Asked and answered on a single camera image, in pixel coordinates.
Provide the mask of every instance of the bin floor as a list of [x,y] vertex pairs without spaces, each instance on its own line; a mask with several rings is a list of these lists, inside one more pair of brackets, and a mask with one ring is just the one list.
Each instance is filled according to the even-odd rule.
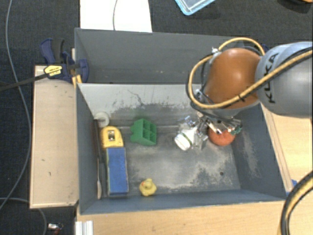
[[118,127],[124,137],[129,195],[140,195],[139,184],[152,178],[156,194],[240,189],[231,145],[220,147],[206,141],[203,149],[180,150],[174,137],[178,126],[158,126],[157,144],[130,142],[130,128]]

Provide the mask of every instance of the yellow duck toy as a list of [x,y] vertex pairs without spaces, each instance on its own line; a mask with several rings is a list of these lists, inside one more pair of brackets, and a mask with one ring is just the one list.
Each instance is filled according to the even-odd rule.
[[145,181],[142,181],[140,183],[139,190],[143,196],[148,197],[148,196],[153,195],[155,193],[155,191],[157,190],[157,187],[152,182],[152,179],[148,178]]

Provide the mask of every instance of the green toy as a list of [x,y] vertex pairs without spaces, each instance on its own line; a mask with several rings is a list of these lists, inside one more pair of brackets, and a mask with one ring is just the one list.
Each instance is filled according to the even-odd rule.
[[134,122],[131,126],[131,142],[142,145],[157,144],[157,126],[144,118]]

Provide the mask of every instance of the blue sponge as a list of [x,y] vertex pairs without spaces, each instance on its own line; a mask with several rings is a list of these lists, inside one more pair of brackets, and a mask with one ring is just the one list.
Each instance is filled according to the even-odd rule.
[[125,196],[128,191],[125,148],[107,148],[108,196]]

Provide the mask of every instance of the dark floor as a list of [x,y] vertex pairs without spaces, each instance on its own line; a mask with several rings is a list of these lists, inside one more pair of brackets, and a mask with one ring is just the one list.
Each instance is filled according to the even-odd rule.
[[[14,82],[5,48],[5,18],[10,0],[0,0],[0,81]],[[248,36],[275,45],[312,40],[312,5],[289,0],[217,0],[192,16],[185,16],[173,0],[149,0],[153,31],[225,36]],[[33,75],[43,62],[42,40],[64,38],[64,49],[74,46],[79,26],[79,0],[13,0],[9,20],[9,46],[19,80]],[[32,86],[23,86],[31,111]],[[14,185],[25,160],[28,128],[18,90],[0,93],[0,197]],[[29,170],[14,197],[28,199]],[[74,208],[44,210],[47,221],[62,222],[63,234],[73,233]],[[0,234],[41,234],[43,224],[26,204],[7,203],[0,212]]]

